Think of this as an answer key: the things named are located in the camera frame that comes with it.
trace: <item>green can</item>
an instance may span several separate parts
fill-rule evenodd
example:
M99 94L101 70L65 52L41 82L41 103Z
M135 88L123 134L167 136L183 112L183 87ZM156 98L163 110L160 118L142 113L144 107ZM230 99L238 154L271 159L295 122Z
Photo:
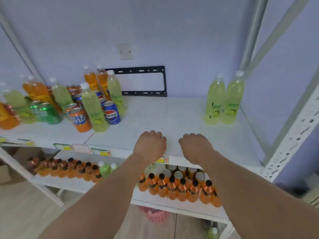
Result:
M46 121L50 125L58 124L62 121L59 113L54 109L54 107L49 103L45 102L38 105L40 115L43 117L44 121Z
M29 107L32 111L32 113L35 115L35 117L37 118L37 120L39 122L44 122L44 117L41 116L40 114L40 109L39 109L39 105L41 104L41 101L33 101L31 103L29 103Z

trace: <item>white shelf board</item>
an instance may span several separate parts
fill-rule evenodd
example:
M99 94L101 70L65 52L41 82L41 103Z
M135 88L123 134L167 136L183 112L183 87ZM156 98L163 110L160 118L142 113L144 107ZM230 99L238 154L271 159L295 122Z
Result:
M59 178L50 175L41 177L34 176L31 179L39 185L51 186L59 189L74 191L78 193L86 193L94 183L78 178ZM158 195L151 195L148 191L141 192L137 187L134 189L131 204L142 205L155 209L165 210L173 213L188 215L192 217L203 218L207 220L228 223L228 217L223 207L216 208L213 205L204 205L200 200L195 203L189 201L170 200L161 198Z
M65 117L56 125L45 122L21 123L11 130L0 130L0 136L7 138L8 142L22 143L18 139L29 139L35 142L35 147L43 148L54 148L54 143L83 144L93 133L93 129L84 133L78 132Z
M161 131L167 138L165 156L170 164L199 168L183 157L178 139L185 133L201 133L231 161L256 173L263 168L250 141L252 131L240 111L236 124L206 125L202 120L205 98L127 96L124 102L128 109L122 121L110 125L106 132L94 133L86 144L108 149L112 156L127 158L141 133Z

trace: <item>price tag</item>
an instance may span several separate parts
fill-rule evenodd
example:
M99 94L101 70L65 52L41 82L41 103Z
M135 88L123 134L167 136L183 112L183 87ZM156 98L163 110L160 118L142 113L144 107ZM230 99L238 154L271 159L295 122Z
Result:
M0 137L0 142L6 142L7 139L5 137Z
M73 144L72 148L76 152L87 153L87 154L92 153L90 147L84 144Z
M98 148L92 148L91 150L93 154L98 154L102 156L112 156L110 150L104 150L104 149L98 149Z
M54 147L59 150L72 151L73 148L69 144L55 143Z
M23 138L18 138L18 141L21 141L22 144L25 144L27 146L35 146L34 141L30 140L30 139L23 139Z
M159 160L157 160L157 162L168 163L168 157L167 156L161 157Z

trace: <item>wooden floor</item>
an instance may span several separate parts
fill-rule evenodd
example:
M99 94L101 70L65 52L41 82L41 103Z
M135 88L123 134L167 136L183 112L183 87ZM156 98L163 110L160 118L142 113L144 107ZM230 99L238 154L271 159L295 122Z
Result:
M35 239L82 194L64 192L59 207L27 181L0 186L1 239ZM116 239L204 239L201 219L170 213L167 220L152 223L137 206L130 205ZM240 239L233 233L229 239Z

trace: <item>white bottle cap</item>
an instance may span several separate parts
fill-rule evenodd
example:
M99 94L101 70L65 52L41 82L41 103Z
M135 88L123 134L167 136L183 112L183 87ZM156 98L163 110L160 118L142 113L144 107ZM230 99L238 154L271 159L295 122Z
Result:
M56 78L55 78L55 77L51 77L51 78L49 78L49 80L50 80L52 83L56 82Z
M100 167L103 167L103 166L104 166L104 162L103 162L103 161L99 161L99 162L98 162L98 165L99 165Z
M116 163L111 163L111 169L116 169Z
M244 72L243 72L242 70L237 70L237 71L235 72L235 75L236 75L237 77L241 77L241 76L244 75Z
M80 86L81 86L82 89L88 89L90 87L89 83L87 83L87 82L81 83Z
M34 77L34 75L29 75L29 76L28 76L28 79L29 79L29 80L34 80L35 77Z
M222 78L224 78L223 74L221 73L217 74L216 79L222 79Z
M107 71L107 74L110 76L110 75L113 75L114 74L114 70L113 69L110 69Z

